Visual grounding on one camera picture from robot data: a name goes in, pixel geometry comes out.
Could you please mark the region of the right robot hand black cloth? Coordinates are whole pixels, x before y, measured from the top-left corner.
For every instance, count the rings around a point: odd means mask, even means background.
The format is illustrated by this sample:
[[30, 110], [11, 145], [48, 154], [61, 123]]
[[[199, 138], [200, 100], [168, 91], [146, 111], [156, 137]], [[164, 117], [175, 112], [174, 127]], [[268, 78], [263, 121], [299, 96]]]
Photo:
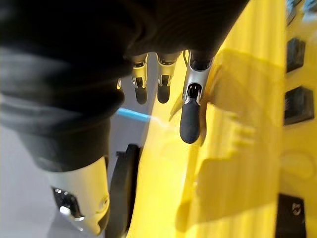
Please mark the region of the right robot hand black cloth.
[[146, 54], [184, 49], [201, 69], [245, 0], [3, 0], [1, 122], [47, 175], [77, 229], [102, 233], [109, 218], [110, 117], [124, 101], [120, 78]]

